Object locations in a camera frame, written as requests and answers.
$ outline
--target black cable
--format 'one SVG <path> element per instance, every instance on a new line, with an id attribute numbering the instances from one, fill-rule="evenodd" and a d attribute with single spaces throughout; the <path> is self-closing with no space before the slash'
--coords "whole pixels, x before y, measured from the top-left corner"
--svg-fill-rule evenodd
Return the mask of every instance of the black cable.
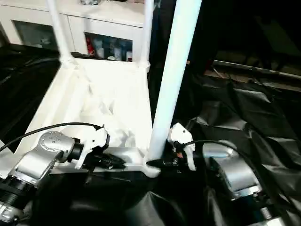
<path id="1" fill-rule="evenodd" d="M 52 128 L 56 128 L 56 127 L 61 127 L 61 126 L 73 126 L 73 125 L 81 125 L 81 126 L 92 126 L 95 128 L 95 130 L 101 129 L 101 126 L 97 126 L 91 123 L 85 123 L 85 122 L 67 122 L 67 123 L 60 123 L 60 124 L 56 124 L 56 125 L 52 125 L 52 126 L 46 126 L 40 129 L 36 129 L 33 130 L 31 132 L 25 133 L 24 135 L 21 135 L 15 139 L 13 139 L 12 141 L 8 142 L 6 145 L 0 147 L 0 152 L 3 151 L 5 148 L 9 147 L 11 144 L 15 143 L 18 140 L 23 139 L 24 137 L 30 136 L 32 134 L 35 133 L 39 133 L 41 131 L 47 130 L 47 129 L 52 129 Z"/>
<path id="2" fill-rule="evenodd" d="M 195 143 L 213 143 L 213 144 L 218 144 L 218 145 L 223 145 L 225 147 L 229 147 L 229 148 L 232 148 L 233 150 L 237 151 L 237 148 L 232 146 L 232 145 L 229 145 L 227 143 L 224 143 L 222 141 L 217 141 L 217 140 L 193 140 L 193 141 L 190 141 L 190 142 L 187 142 L 185 144 L 182 144 L 182 147 L 186 147 L 188 145 L 192 145 L 192 144 L 195 144 Z"/>

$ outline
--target white pole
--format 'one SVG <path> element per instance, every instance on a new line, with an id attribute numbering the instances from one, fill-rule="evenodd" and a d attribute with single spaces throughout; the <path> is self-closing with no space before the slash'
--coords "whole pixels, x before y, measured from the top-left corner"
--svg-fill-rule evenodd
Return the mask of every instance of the white pole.
<path id="1" fill-rule="evenodd" d="M 148 160 L 159 159 L 174 115 L 202 0 L 177 0 Z"/>
<path id="2" fill-rule="evenodd" d="M 140 65 L 149 68 L 151 28 L 152 17 L 154 13 L 154 0 L 145 0 L 144 3 L 144 24 L 143 24 L 143 42 L 141 48 Z"/>
<path id="3" fill-rule="evenodd" d="M 62 23 L 60 21 L 60 14 L 57 10 L 56 0 L 47 0 L 49 12 L 52 18 L 52 25 L 55 32 L 56 42 L 61 54 L 61 62 L 70 62 L 74 61 L 69 48 L 66 36 L 63 31 Z"/>

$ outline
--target bottle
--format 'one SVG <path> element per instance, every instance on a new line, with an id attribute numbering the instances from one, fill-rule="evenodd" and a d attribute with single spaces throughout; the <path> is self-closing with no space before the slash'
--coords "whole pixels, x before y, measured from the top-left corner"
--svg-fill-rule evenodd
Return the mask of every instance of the bottle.
<path id="1" fill-rule="evenodd" d="M 133 61 L 133 53 L 131 51 L 127 52 L 127 61 L 132 62 Z"/>
<path id="2" fill-rule="evenodd" d="M 121 48 L 118 47 L 114 48 L 114 56 L 115 56 L 115 60 L 122 61 Z"/>
<path id="3" fill-rule="evenodd" d="M 115 43 L 116 43 L 116 39 L 115 38 L 110 38 L 110 53 L 109 53 L 109 57 L 111 57 L 111 59 L 115 59 Z"/>
<path id="4" fill-rule="evenodd" d="M 103 41 L 100 39 L 94 39 L 94 46 L 97 53 L 97 56 L 100 58 L 104 58 L 104 49 L 103 49 Z"/>
<path id="5" fill-rule="evenodd" d="M 127 61 L 127 43 L 124 40 L 120 41 L 120 48 L 121 48 L 121 60 Z"/>
<path id="6" fill-rule="evenodd" d="M 87 42 L 88 54 L 90 56 L 94 56 L 95 51 L 94 51 L 94 48 L 92 46 L 90 37 L 86 37 L 86 42 Z"/>

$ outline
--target glass cabinet door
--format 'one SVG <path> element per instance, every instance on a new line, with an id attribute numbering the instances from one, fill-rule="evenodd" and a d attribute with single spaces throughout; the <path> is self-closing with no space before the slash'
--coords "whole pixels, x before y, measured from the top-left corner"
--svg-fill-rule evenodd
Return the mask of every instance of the glass cabinet door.
<path id="1" fill-rule="evenodd" d="M 12 20 L 26 46 L 58 50 L 52 26 Z"/>
<path id="2" fill-rule="evenodd" d="M 133 58 L 133 41 L 85 32 L 88 54 L 103 59 L 130 61 Z"/>

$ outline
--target black tarp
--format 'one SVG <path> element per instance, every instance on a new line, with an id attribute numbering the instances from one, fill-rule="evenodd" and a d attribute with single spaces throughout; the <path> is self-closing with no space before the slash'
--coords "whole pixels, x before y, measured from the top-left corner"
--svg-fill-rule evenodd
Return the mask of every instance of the black tarp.
<path id="1" fill-rule="evenodd" d="M 59 67 L 57 53 L 36 51 L 11 48 L 0 54 L 1 131 L 10 131 L 5 139 L 24 133 Z M 154 115 L 162 68 L 152 68 L 149 76 Z M 173 123 L 187 126 L 194 139 L 233 142 L 255 166 L 287 225 L 297 226 L 300 100 L 298 92 L 198 76 L 187 69 Z M 89 180 L 87 174 L 52 175 L 20 225 L 241 225 L 239 214 L 214 189 L 214 180 L 205 177 L 205 167 L 199 169 L 166 171 L 156 179 L 138 172 L 94 174 Z"/>

